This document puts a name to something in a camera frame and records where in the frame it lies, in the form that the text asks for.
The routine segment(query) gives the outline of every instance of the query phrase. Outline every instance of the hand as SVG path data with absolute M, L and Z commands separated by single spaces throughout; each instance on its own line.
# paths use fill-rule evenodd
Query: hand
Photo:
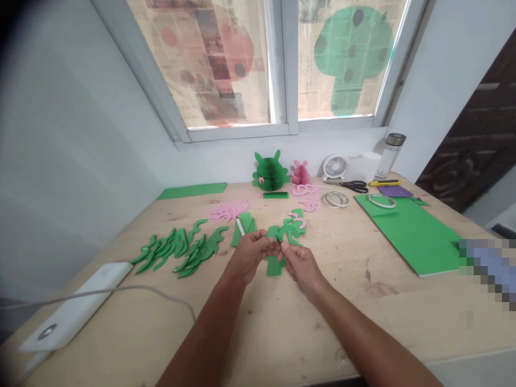
M 271 236 L 265 237 L 266 234 L 267 231 L 258 230 L 242 236 L 224 275 L 230 278 L 236 277 L 248 285 L 253 280 L 261 260 L 271 255 L 278 255 L 281 251 L 276 239 Z
M 307 247 L 292 246 L 285 242 L 281 243 L 281 250 L 278 261 L 282 260 L 283 256 L 286 257 L 286 270 L 313 303 L 317 294 L 324 287 L 331 285 L 319 270 L 312 251 Z

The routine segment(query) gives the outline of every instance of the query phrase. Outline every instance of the wooden door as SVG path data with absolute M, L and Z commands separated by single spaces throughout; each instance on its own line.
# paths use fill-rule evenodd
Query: wooden door
M 416 182 L 464 212 L 516 164 L 516 30 Z

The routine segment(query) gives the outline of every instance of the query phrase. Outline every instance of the scissors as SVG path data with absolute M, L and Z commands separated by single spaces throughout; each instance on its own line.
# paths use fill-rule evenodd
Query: scissors
M 351 182 L 325 182 L 327 184 L 340 185 L 341 187 L 349 188 L 352 191 L 359 192 L 361 194 L 367 194 L 367 183 L 360 180 L 353 180 Z

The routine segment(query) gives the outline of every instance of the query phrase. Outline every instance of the bottle cap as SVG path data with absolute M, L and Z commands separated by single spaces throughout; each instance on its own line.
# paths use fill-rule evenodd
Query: bottle cap
M 405 142 L 406 139 L 407 139 L 407 136 L 405 136 L 404 134 L 389 133 L 389 135 L 385 139 L 385 142 L 389 145 L 401 146 L 401 145 L 403 145 L 403 143 Z

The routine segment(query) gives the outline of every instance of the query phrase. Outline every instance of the human arm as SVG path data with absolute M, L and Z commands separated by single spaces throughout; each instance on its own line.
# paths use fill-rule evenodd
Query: human arm
M 192 329 L 161 375 L 156 387 L 220 385 L 231 335 L 246 285 L 260 261 L 280 246 L 267 231 L 244 235 Z
M 308 248 L 282 243 L 278 259 L 337 335 L 355 368 L 371 387 L 442 387 L 396 339 L 360 312 L 324 278 Z

